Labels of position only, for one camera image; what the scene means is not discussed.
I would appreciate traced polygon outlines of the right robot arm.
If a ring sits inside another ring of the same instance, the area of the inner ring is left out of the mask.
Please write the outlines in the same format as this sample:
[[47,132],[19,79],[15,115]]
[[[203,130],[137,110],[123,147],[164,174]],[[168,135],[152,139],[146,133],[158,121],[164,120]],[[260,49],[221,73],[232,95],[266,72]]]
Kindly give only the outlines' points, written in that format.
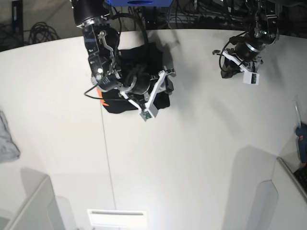
[[[107,102],[126,102],[129,99],[146,102],[155,96],[169,99],[173,91],[166,77],[158,85],[163,69],[163,52],[148,37],[142,21],[130,13],[111,13],[102,0],[71,1],[75,25],[81,29],[88,53],[93,87]],[[110,21],[131,19],[140,28],[143,44],[120,49],[122,29],[116,30]]]

